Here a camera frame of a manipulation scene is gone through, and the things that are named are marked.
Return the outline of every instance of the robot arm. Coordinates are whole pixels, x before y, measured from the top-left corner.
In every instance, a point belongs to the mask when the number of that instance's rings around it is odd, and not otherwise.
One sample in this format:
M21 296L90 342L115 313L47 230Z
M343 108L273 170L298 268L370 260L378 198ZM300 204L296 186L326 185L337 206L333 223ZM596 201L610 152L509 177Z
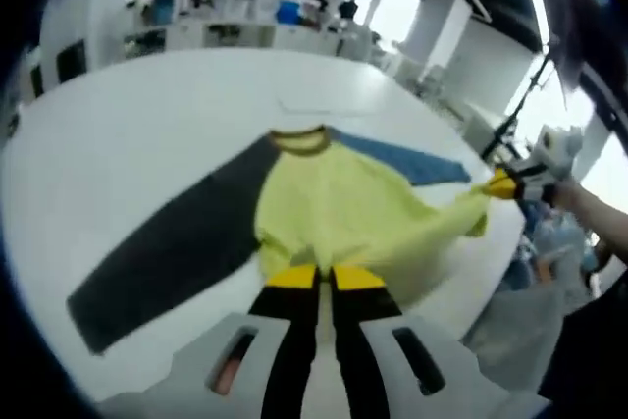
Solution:
M555 185L571 174L582 140L578 128L565 131L544 126L530 157L498 168L482 191L500 199L551 203Z
M320 283L316 264L291 267L267 281L247 314L227 316L176 353L165 380L108 399L99 411L119 419L298 419L316 352ZM470 350L403 316L384 281L367 270L334 266L330 284L352 419L530 419L548 407L534 393L490 382ZM217 392L221 365L246 337L233 383Z

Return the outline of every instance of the white table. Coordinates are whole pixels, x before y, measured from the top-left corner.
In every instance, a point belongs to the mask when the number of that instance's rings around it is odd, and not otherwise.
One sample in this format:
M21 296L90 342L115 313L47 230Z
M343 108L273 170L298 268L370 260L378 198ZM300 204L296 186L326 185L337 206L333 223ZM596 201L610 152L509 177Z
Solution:
M246 311L262 280L248 263L102 357L89 355L67 296L156 208L260 134L320 123L458 160L475 183L490 175L451 128L379 70L302 53L155 55L72 80L25 110L2 158L8 257L36 326L89 396L142 391L164 378L172 353L227 312ZM439 205L467 186L418 194ZM522 226L515 204L492 203L486 235L461 238L444 255L451 273L412 311L463 336L493 294Z

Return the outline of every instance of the yellow shirt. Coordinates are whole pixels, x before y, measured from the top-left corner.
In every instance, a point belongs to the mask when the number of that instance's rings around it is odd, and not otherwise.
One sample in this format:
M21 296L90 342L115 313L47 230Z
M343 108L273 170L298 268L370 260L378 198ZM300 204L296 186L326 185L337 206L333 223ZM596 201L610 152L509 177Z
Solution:
M285 151L266 180L255 215L262 272L276 275L305 249L323 273L357 263L405 282L458 236L481 236L488 198L477 191L436 210L389 166L325 132L275 137Z

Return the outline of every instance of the blue sleeve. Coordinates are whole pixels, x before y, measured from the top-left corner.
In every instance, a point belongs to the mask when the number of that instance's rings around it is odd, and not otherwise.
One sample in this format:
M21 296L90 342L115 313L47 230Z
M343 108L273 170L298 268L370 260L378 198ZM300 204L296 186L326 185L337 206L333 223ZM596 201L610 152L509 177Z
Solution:
M405 147L333 130L334 138L367 156L388 164L403 174L413 186L432 183L471 182L462 164Z

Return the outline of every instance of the white pillar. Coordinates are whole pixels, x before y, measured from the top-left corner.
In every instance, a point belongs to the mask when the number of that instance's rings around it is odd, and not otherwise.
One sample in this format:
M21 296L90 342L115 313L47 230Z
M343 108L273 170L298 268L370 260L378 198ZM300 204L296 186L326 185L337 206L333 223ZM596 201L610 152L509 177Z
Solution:
M435 65L446 68L470 18L465 0L422 0L401 51L426 72Z
M503 115L512 97L518 93L521 98L530 83L535 56L512 38L471 19L447 68L445 91L456 100Z
M90 0L87 25L87 67L96 70L122 59L127 33L122 16L126 0Z
M369 4L369 10L366 12L366 17L364 19L364 26L368 26L371 24L371 21L375 16L375 11L380 6L380 2L382 2L382 0L371 0L371 3Z

